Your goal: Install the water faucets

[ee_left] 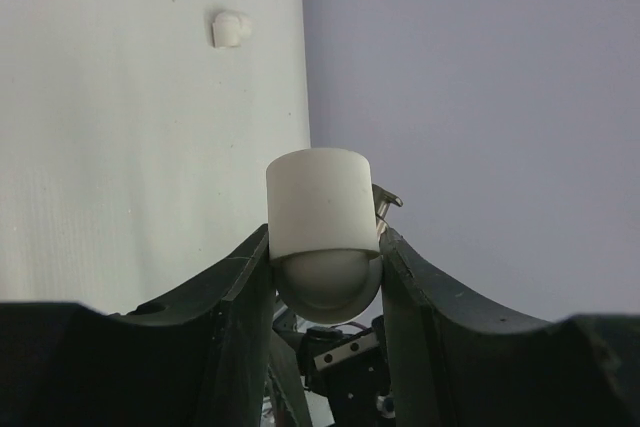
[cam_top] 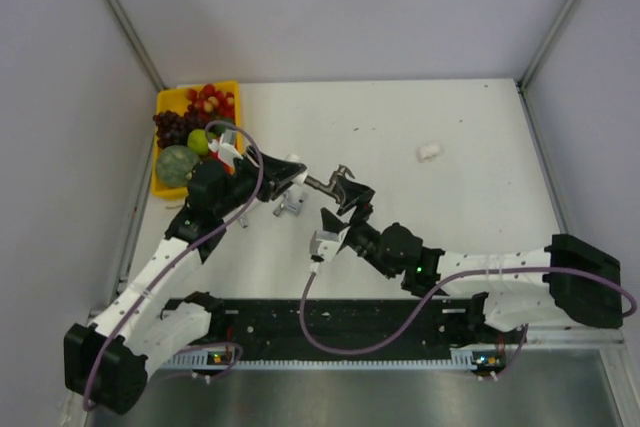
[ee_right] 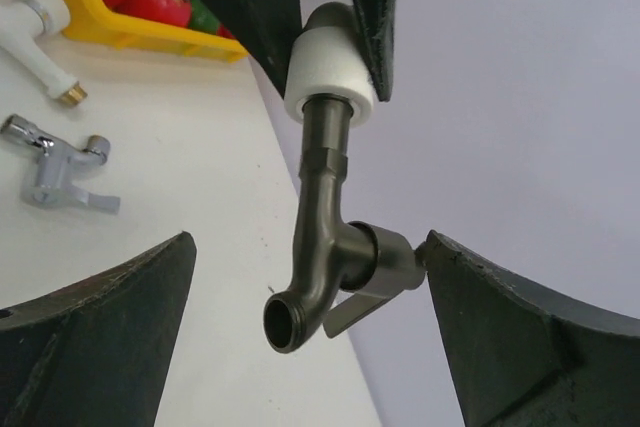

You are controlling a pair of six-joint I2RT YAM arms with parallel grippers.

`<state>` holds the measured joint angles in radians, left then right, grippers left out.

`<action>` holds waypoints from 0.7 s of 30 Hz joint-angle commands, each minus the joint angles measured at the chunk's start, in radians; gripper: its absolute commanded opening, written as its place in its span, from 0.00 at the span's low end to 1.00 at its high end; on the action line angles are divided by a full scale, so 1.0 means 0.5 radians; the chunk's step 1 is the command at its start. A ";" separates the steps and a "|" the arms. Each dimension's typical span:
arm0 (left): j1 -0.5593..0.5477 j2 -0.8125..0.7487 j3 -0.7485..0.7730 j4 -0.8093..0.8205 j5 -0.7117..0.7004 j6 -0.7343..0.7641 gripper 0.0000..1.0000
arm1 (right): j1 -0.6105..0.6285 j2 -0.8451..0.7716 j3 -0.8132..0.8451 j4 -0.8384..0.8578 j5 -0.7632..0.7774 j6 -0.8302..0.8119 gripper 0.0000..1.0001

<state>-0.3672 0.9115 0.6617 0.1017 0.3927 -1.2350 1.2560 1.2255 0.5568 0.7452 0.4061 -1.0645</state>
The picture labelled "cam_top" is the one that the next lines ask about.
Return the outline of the white pipe elbow fitting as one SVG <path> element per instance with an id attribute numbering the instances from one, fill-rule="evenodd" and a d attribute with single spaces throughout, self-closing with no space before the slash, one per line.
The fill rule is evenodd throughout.
<path id="1" fill-rule="evenodd" d="M 295 174 L 291 177 L 291 182 L 295 185 L 302 186 L 308 177 L 308 168 L 296 154 L 288 154 L 286 161 L 292 163 L 296 167 Z"/>

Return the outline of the far white pipe elbow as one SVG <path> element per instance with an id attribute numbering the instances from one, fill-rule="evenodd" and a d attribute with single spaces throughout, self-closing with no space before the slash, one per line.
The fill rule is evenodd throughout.
<path id="1" fill-rule="evenodd" d="M 416 149 L 416 158 L 420 163 L 435 160 L 442 154 L 442 146 L 438 142 L 429 142 Z"/>

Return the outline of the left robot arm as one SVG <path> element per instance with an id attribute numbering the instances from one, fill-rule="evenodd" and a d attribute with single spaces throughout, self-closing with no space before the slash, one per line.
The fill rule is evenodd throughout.
<path id="1" fill-rule="evenodd" d="M 227 171 L 205 160 L 189 173 L 188 195 L 151 259 L 122 293 L 89 324 L 65 334 L 66 387 L 90 411 L 101 406 L 128 412 L 149 379 L 191 342 L 216 343 L 226 334 L 225 317 L 213 298 L 197 293 L 162 314 L 174 291 L 204 265 L 227 227 L 254 201 L 280 197 L 306 175 L 295 160 L 269 157 L 250 147 Z"/>

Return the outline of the dark bronze water faucet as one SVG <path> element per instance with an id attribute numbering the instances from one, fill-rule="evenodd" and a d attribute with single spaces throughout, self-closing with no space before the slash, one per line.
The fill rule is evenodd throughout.
<path id="1" fill-rule="evenodd" d="M 344 193 L 344 189 L 338 185 L 338 182 L 340 179 L 346 177 L 350 177 L 351 179 L 355 178 L 349 167 L 340 164 L 338 168 L 333 171 L 327 183 L 322 183 L 318 179 L 308 175 L 304 180 L 304 184 L 329 196 L 335 200 L 338 205 L 341 205 L 344 202 L 346 194 Z"/>

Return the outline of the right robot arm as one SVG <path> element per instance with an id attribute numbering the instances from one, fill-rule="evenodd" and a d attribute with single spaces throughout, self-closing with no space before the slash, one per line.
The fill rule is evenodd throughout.
<path id="1" fill-rule="evenodd" d="M 321 211 L 318 257 L 327 260 L 351 249 L 386 278 L 425 298 L 467 299 L 469 335 L 487 343 L 501 332 L 530 323 L 576 322 L 592 328 L 623 324 L 620 263 L 570 234 L 555 234 L 549 245 L 507 254 L 470 254 L 429 248 L 408 228 L 394 222 L 382 231 L 368 220 L 374 190 L 339 177 L 318 190 L 338 210 Z"/>

